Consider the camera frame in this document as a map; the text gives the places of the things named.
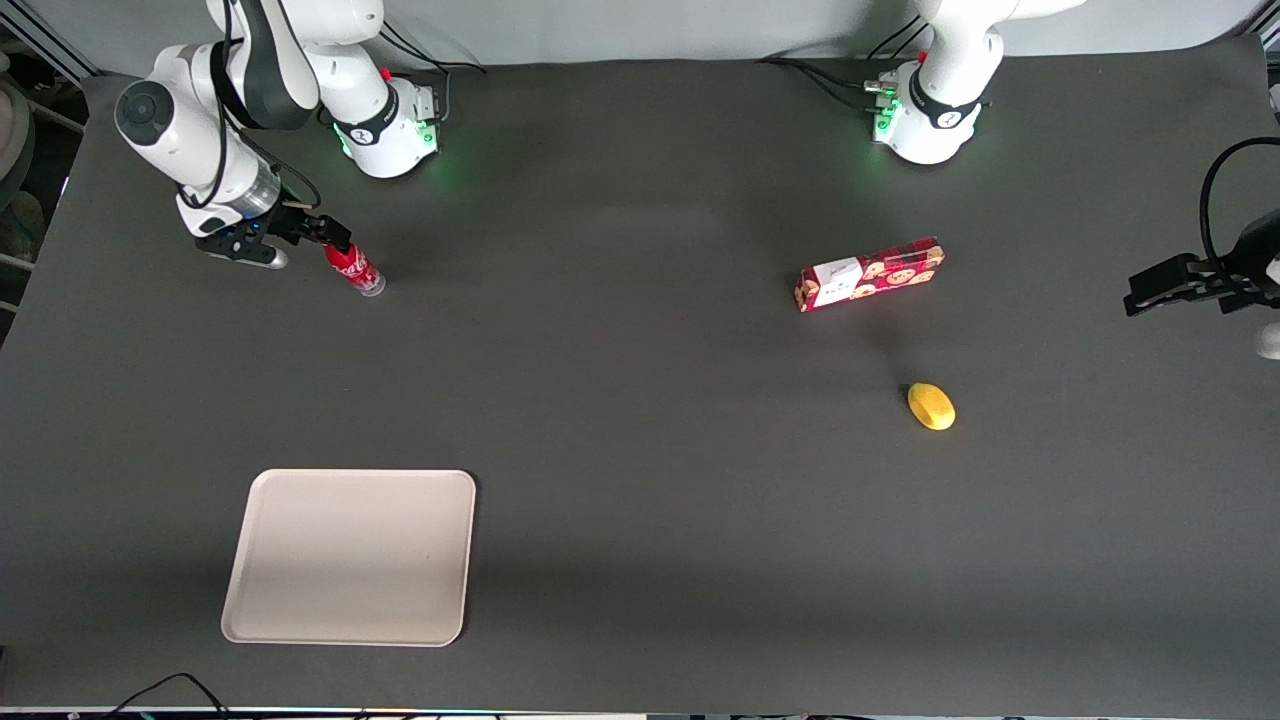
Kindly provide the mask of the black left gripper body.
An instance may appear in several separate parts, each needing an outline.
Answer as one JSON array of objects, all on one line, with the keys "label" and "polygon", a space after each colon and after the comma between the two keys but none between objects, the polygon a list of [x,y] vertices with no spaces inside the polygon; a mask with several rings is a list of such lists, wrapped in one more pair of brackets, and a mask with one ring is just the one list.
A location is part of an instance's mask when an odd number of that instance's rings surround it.
[{"label": "black left gripper body", "polygon": [[1216,260],[1215,274],[1222,288],[1221,314],[1258,306],[1279,309],[1279,210],[1251,223],[1234,249]]}]

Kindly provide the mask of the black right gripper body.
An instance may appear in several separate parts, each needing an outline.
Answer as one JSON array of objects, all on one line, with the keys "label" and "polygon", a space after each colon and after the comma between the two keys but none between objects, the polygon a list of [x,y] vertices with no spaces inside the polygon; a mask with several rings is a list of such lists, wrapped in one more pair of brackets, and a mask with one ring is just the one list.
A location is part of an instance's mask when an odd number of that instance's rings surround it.
[{"label": "black right gripper body", "polygon": [[269,237],[297,245],[306,218],[302,208],[274,208],[261,217],[236,222],[211,215],[197,225],[195,247],[214,258],[287,258]]}]

